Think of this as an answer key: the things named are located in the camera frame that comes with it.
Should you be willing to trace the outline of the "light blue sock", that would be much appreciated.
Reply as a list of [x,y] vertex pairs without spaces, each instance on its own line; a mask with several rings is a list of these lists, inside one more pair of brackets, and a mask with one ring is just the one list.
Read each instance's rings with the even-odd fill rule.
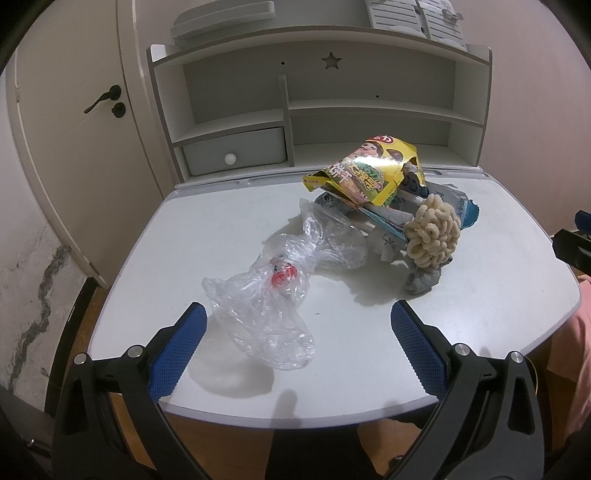
[[441,280],[442,266],[420,267],[410,256],[410,240],[401,238],[383,226],[374,226],[366,237],[370,251],[386,264],[404,260],[410,269],[404,288],[408,294],[421,296],[431,291]]

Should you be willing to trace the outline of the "blue white wrapper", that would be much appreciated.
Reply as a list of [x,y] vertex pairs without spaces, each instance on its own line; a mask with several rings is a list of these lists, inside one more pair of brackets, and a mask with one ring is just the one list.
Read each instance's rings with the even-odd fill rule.
[[441,185],[428,182],[424,196],[417,195],[410,187],[401,187],[388,207],[376,206],[372,203],[355,205],[351,200],[342,197],[335,191],[325,191],[315,198],[315,203],[335,208],[345,215],[358,212],[370,220],[375,226],[381,227],[394,238],[406,241],[403,233],[406,223],[415,218],[419,206],[430,194],[438,195],[444,202],[450,204],[460,219],[460,229],[471,227],[479,218],[479,207],[467,194],[454,185]]

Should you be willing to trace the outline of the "clear plastic bag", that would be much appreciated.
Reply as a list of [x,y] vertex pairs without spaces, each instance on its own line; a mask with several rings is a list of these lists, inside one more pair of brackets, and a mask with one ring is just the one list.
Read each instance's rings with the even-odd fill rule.
[[315,340],[298,307],[318,267],[356,270],[366,265],[366,236],[334,208],[301,200],[301,233],[281,233],[263,244],[249,270],[201,285],[212,315],[239,350],[276,370],[297,370],[315,357]]

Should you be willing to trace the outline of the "yellow snack bag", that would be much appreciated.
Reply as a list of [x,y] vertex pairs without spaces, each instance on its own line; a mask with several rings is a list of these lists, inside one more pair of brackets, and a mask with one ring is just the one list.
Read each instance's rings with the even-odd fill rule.
[[314,174],[305,175],[308,191],[334,190],[355,205],[389,207],[401,187],[415,175],[419,188],[426,187],[417,148],[390,135],[370,137],[355,151]]

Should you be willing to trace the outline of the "white desk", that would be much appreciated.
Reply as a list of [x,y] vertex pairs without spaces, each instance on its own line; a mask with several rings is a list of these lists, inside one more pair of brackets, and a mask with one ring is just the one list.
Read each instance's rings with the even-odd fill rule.
[[[479,206],[440,283],[411,306],[451,343],[503,358],[529,353],[578,308],[571,269],[529,212],[491,176],[432,171]],[[297,174],[181,186],[160,205],[120,271],[89,354],[117,357],[146,344],[193,302],[204,278],[249,269],[276,233],[297,231],[308,195]],[[311,278],[301,318],[315,340],[308,366],[279,371],[245,356],[210,323],[167,412],[252,428],[318,428],[397,416],[431,403],[391,328],[408,269],[373,258],[356,271]]]

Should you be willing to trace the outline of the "beige curly scrunchie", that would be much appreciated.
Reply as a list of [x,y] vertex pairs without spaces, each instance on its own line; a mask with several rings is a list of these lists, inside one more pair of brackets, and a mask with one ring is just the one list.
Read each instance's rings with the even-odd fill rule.
[[404,231],[408,239],[406,253],[420,269],[447,264],[461,236],[460,218],[453,206],[437,194],[430,194],[418,208]]

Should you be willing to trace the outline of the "grey drawer white knob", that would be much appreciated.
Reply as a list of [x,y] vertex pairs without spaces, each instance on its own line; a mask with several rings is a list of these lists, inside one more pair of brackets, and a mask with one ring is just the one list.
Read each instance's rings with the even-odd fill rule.
[[182,147],[191,176],[283,163],[283,129],[270,128],[212,138]]

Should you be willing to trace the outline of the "white desk hutch shelf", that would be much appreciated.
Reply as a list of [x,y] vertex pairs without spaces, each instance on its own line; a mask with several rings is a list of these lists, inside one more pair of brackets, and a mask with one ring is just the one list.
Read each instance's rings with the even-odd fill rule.
[[[493,54],[385,30],[298,26],[190,48],[154,44],[147,64],[184,185],[308,173],[391,135],[428,171],[475,170],[488,123]],[[191,176],[182,147],[283,129],[283,163]]]

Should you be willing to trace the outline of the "white door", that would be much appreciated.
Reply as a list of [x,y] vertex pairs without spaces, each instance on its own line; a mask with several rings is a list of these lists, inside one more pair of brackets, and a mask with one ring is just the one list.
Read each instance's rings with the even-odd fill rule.
[[[21,165],[50,225],[80,268],[114,283],[171,190],[150,106],[127,64],[125,1],[47,1],[6,70],[9,118]],[[112,101],[84,110],[113,85]]]

